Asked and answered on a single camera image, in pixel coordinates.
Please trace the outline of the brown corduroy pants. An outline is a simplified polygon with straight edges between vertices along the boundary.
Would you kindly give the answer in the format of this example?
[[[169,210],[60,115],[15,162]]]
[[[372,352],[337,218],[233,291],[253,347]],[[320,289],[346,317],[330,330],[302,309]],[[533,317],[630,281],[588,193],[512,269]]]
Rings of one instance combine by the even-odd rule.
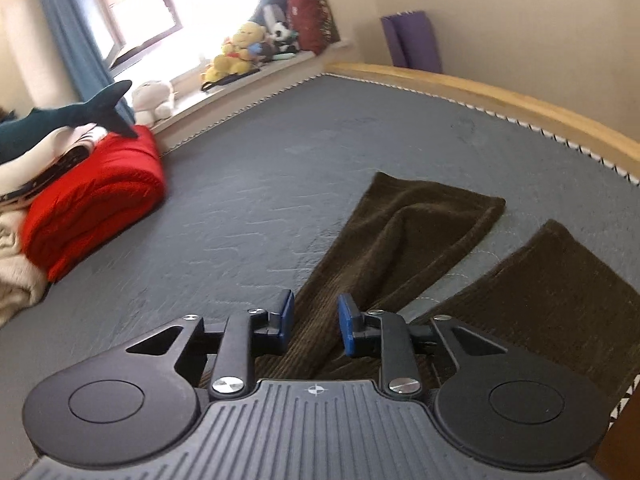
[[[592,380],[615,405],[639,374],[639,294],[555,220],[481,271],[466,265],[496,232],[497,196],[379,172],[299,289],[288,352],[263,356],[261,378],[370,378],[349,359],[337,325],[339,294],[359,307],[411,315],[424,327],[449,314]]]

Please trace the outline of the red folded blanket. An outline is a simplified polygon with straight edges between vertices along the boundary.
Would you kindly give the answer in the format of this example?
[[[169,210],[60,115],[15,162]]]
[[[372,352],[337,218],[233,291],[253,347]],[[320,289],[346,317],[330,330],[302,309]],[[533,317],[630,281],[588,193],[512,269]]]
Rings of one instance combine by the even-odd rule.
[[[163,203],[166,180],[153,133],[134,130],[135,139],[108,134],[30,205],[23,252],[50,283]]]

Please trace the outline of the cream folded blanket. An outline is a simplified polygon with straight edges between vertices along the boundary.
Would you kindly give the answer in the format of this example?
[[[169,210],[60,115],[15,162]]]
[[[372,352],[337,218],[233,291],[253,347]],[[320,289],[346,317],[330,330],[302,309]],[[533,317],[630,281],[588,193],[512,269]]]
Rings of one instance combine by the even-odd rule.
[[[47,274],[23,252],[21,229],[26,216],[26,209],[1,213],[1,326],[38,304],[48,286]]]

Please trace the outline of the white plush toy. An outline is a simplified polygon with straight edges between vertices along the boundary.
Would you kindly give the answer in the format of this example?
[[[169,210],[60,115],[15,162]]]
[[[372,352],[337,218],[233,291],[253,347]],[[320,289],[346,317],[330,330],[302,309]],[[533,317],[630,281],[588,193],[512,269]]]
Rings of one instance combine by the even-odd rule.
[[[132,92],[134,122],[152,128],[171,118],[175,108],[175,91],[169,81],[148,81]]]

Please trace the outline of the white folded cloth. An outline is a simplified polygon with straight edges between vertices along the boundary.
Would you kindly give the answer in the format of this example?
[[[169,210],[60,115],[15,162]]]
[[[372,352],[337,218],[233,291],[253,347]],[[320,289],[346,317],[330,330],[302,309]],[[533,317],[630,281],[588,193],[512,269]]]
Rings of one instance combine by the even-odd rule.
[[[1,210],[26,208],[47,186],[86,160],[107,131],[95,124],[58,128],[1,165]]]

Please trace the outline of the yellow bear plush toy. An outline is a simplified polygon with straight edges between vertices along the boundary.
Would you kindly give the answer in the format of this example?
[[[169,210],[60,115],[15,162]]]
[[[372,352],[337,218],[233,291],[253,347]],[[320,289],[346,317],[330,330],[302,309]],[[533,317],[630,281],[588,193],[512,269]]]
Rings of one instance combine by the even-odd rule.
[[[266,39],[264,26],[254,22],[243,24],[224,40],[221,54],[201,74],[202,84],[216,84],[230,76],[243,76],[255,67],[258,51]]]

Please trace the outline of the purple yoga mat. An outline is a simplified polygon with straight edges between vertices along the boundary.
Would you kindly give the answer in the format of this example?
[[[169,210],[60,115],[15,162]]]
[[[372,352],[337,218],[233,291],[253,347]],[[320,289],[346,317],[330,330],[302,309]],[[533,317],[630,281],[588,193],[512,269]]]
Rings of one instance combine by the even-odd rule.
[[[442,73],[442,60],[431,20],[424,11],[382,16],[393,66]]]

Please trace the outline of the panda plush toy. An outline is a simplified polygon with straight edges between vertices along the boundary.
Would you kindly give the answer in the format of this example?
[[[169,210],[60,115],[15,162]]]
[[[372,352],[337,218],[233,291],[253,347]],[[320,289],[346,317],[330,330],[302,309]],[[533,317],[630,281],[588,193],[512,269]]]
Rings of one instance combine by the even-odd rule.
[[[290,29],[285,22],[278,21],[273,25],[270,38],[275,54],[297,54],[299,52],[298,32]]]

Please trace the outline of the teal shark plush toy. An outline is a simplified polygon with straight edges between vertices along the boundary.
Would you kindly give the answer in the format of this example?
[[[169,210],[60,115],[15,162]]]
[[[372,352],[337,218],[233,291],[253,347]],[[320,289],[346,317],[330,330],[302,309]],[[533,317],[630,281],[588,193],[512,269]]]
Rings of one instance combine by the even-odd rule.
[[[116,81],[102,89],[90,100],[58,108],[33,108],[24,118],[2,122],[1,162],[10,162],[34,148],[49,133],[58,128],[77,128],[96,124],[108,132],[124,138],[138,135],[116,110],[117,105],[132,86],[131,80]]]

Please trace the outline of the red patterned cushion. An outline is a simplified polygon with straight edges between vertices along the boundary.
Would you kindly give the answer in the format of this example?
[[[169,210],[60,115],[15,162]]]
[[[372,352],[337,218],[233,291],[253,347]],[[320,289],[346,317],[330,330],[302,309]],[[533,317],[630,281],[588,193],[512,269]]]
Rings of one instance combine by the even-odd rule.
[[[320,55],[340,40],[328,0],[288,0],[286,16],[303,51]]]

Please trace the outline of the blue curtain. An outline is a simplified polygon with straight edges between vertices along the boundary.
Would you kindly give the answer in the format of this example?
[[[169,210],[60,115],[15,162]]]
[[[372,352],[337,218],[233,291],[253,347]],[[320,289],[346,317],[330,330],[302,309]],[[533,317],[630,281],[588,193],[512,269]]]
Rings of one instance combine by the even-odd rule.
[[[87,101],[114,78],[99,51],[80,0],[40,0],[58,52],[78,96]]]

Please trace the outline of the wooden bed frame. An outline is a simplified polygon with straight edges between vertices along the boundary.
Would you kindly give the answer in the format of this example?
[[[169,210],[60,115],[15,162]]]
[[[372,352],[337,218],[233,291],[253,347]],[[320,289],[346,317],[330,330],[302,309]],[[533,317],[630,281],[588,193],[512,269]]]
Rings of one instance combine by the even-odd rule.
[[[363,63],[332,63],[328,75],[382,84],[455,102],[504,118],[581,151],[622,177],[639,180],[639,143],[566,108],[454,76]]]

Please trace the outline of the window frame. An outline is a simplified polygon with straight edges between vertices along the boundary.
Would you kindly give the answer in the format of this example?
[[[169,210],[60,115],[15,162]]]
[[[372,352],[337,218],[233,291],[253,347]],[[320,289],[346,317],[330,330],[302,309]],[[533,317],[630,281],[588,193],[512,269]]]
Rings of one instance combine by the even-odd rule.
[[[182,29],[175,0],[78,0],[106,67],[118,74]]]

